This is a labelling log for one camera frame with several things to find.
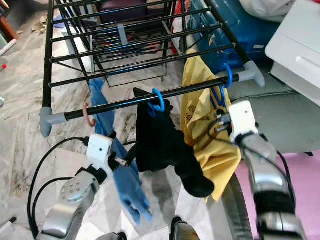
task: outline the drying rack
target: drying rack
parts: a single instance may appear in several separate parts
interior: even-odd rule
[[[108,81],[109,76],[119,75],[123,73],[129,73],[137,70],[143,70],[156,66],[163,66],[165,72],[167,71],[167,63],[186,60],[187,58],[210,54],[214,52],[224,51],[227,49],[235,49],[238,55],[241,57],[246,71],[242,73],[233,74],[233,82],[246,81],[253,79],[255,82],[262,86],[264,79],[253,61],[249,58],[246,51],[238,42],[235,35],[232,33],[225,20],[217,11],[216,7],[209,0],[204,0],[204,7],[200,10],[185,11],[185,3],[182,0],[182,13],[175,14],[176,4],[178,0],[159,0],[156,2],[134,5],[130,7],[123,7],[112,10],[105,10],[100,12],[89,13],[88,6],[106,2],[107,0],[49,0],[48,10],[48,25],[45,43],[45,59],[44,59],[44,78],[43,78],[43,99],[42,109],[40,114],[40,131],[44,137],[48,137],[52,130],[52,125],[65,123],[69,120],[83,117],[83,111],[75,110],[71,112],[54,113],[51,108],[51,96],[52,88],[87,81],[96,78],[105,78],[109,87],[115,87],[110,85]],[[164,14],[162,16],[139,16],[138,18],[131,18],[121,21],[113,21],[102,23],[94,26],[86,26],[84,19],[99,17],[111,13],[123,12],[147,8],[159,4],[164,4]],[[82,14],[81,8],[85,10],[85,14]],[[59,9],[62,19],[54,20],[54,10]],[[186,16],[192,16],[197,14],[212,14],[217,20],[214,25],[201,26],[196,29],[188,29],[186,24]],[[182,31],[171,33],[173,21],[175,18],[182,18]],[[64,23],[67,36],[53,38],[53,26],[55,24]],[[148,26],[155,24],[156,29],[150,30]],[[76,31],[72,34],[70,26]],[[228,37],[230,44],[222,45],[219,47],[203,50],[195,53],[187,54],[187,36],[197,33],[210,33],[214,30],[222,29]],[[129,40],[127,33],[132,30],[137,31],[137,35],[140,37],[137,40]],[[181,38],[181,46],[177,45],[174,41],[175,38]],[[79,52],[75,39],[80,38],[83,45],[87,49],[85,52]],[[74,53],[53,57],[53,44],[60,41],[70,41],[73,47]],[[168,54],[168,51],[173,47],[176,48],[177,54]],[[159,57],[155,55],[154,58],[144,60],[140,62],[133,62],[126,65],[120,65],[112,68],[104,68],[104,64],[107,62],[118,61],[125,58],[132,58],[133,56],[140,56],[143,54],[152,54],[154,51],[162,53]],[[90,57],[91,59],[91,71],[87,71],[82,58]],[[67,65],[63,61],[78,60],[80,69]],[[82,72],[83,76],[73,79],[65,79],[59,82],[52,82],[52,65],[59,64],[67,68],[71,68],[75,71]],[[139,81],[145,81],[148,79],[154,79],[161,76],[151,77],[147,79],[141,79],[138,81],[128,82],[130,84]],[[175,89],[165,90],[161,94],[163,98],[169,98],[181,94],[186,94],[206,88],[212,88],[219,85],[225,85],[228,82],[228,77],[221,77],[206,82],[178,87]],[[107,111],[112,111],[120,108],[125,108],[140,103],[148,102],[152,99],[156,99],[155,93],[148,94],[141,97],[135,97],[123,101],[113,102],[105,105],[99,105],[95,107],[89,107],[87,109],[88,115],[94,115]]]

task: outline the white cloth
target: white cloth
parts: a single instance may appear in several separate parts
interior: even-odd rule
[[[252,16],[281,23],[296,0],[239,0]]]

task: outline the marble floor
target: marble floor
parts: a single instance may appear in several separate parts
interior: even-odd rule
[[[31,29],[43,14],[38,12],[31,17],[21,27],[23,33],[17,44],[0,57],[0,64],[8,66],[0,72],[0,96],[6,99],[0,108],[0,225],[13,216],[17,217],[12,230],[1,236],[2,240],[32,239],[27,219],[27,198],[32,177],[43,155],[65,138],[84,137],[93,133],[93,129],[82,118],[55,125],[48,138],[43,138],[40,133],[46,36],[32,33]],[[54,35],[61,36],[61,30],[55,28]],[[67,53],[68,48],[64,42],[53,45],[54,56]],[[163,82],[157,78],[113,88],[105,85],[103,93],[109,102],[114,102],[133,97],[133,87],[146,91],[154,87],[160,90],[178,87],[181,85],[183,67],[183,62],[168,64],[168,74]],[[162,68],[150,68],[113,76],[109,80],[111,83],[134,81],[161,71]],[[79,72],[63,66],[54,65],[52,69],[53,82],[79,76]],[[90,92],[85,82],[57,87],[52,91],[54,113],[78,110],[84,101],[90,101]],[[174,97],[170,101],[174,106],[172,118],[179,125],[180,98]],[[121,142],[135,139],[136,112],[136,107],[116,111],[114,128]],[[79,167],[87,166],[85,152],[86,148],[78,142],[66,143],[54,151],[40,170],[35,191],[50,179],[73,176]],[[121,230],[127,233],[130,240],[168,239],[168,226],[175,215],[180,215],[192,224],[201,239],[232,238],[223,204],[212,201],[205,204],[204,199],[190,196],[172,168],[157,173],[146,172],[140,174],[140,177],[151,205],[152,222],[143,220],[140,225],[136,225],[123,209],[113,180],[109,180],[101,186],[92,207],[87,211],[77,239],[93,240],[103,233]],[[53,196],[58,195],[61,184],[48,187],[38,201],[36,219],[40,227],[56,201]]]

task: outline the yellow cloth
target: yellow cloth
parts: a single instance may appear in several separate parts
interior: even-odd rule
[[[184,86],[216,78],[200,56],[189,58],[184,66]],[[221,97],[219,87],[215,87],[215,91]],[[185,134],[185,142],[193,146],[195,157],[201,165],[204,176],[214,183],[212,197],[218,201],[241,160],[241,153],[238,147],[209,137],[208,127],[216,119],[210,94],[212,94],[211,90],[205,89],[183,95],[180,128]],[[226,89],[224,94],[225,104],[229,106],[231,103]],[[215,98],[212,98],[216,106],[219,106]],[[225,108],[220,106],[219,108],[226,112]],[[215,136],[213,127],[210,134],[217,139],[229,140],[227,131],[222,131]]]

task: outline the pink mat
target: pink mat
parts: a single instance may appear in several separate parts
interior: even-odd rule
[[[296,195],[296,214],[301,219],[308,240],[320,240],[320,150],[310,157],[304,153],[285,154]],[[253,236],[258,237],[256,209],[250,189],[248,169],[242,161],[236,170],[247,205]]]

